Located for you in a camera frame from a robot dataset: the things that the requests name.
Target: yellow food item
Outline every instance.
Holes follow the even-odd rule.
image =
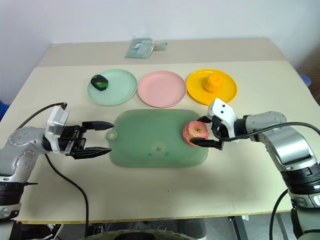
[[[204,81],[204,89],[210,93],[216,93],[221,90],[224,79],[217,74],[210,74]]]

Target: beige tabletop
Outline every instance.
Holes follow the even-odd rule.
[[[239,117],[266,111],[283,113],[288,121],[320,127],[320,109],[297,72],[266,38],[169,41],[166,51],[149,59],[126,59],[128,42],[57,44],[36,67],[0,123],[0,146],[32,113],[51,103],[67,102],[67,125],[83,121],[114,122],[131,109],[151,109],[138,94],[118,106],[95,104],[87,95],[91,77],[108,69],[124,69],[139,81],[169,70],[186,79],[201,68],[232,76],[238,93],[229,104]],[[172,109],[204,115],[207,107],[188,94]],[[28,125],[43,128],[50,111]],[[319,139],[310,129],[296,128],[320,155]],[[86,147],[107,147],[105,131],[88,131]],[[286,188],[262,143],[226,143],[210,149],[206,161],[189,168],[123,168],[108,155],[75,160],[51,153],[53,164],[79,184],[88,196],[92,222],[138,219],[196,218],[267,213]],[[25,188],[18,220],[24,223],[84,222],[81,193],[60,178],[40,156]],[[291,209],[288,196],[280,211]]]

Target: apple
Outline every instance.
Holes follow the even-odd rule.
[[[184,141],[193,147],[199,147],[198,145],[190,142],[192,139],[208,139],[209,133],[207,130],[206,124],[202,121],[191,121],[187,125],[185,125],[183,131],[183,139]]]

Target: blue object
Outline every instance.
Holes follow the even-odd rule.
[[[308,77],[307,75],[304,75],[304,74],[300,74],[300,77],[302,78],[302,80],[304,81],[304,83],[307,87],[309,87],[311,85],[312,80],[310,77]]]
[[[0,121],[1,119],[4,117],[6,111],[8,110],[9,106],[3,104],[2,102],[0,102]]]

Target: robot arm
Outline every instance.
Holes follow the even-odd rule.
[[[211,130],[219,141],[198,138],[191,142],[201,147],[211,145],[222,150],[224,141],[230,138],[286,123],[287,119],[283,114],[274,111],[247,115],[239,119],[230,106],[217,98],[209,106],[207,116],[199,118],[198,121],[211,123]],[[320,166],[305,138],[294,128],[284,126],[252,135],[250,139],[265,145],[282,175],[293,206],[291,219],[296,236],[303,235],[300,239],[319,239]]]
[[[0,150],[0,220],[18,216],[24,187],[40,154],[54,152],[88,159],[107,154],[105,147],[85,147],[87,130],[106,130],[114,125],[103,121],[87,121],[82,126],[65,126],[69,113],[65,107],[55,106],[46,128],[18,128]]]

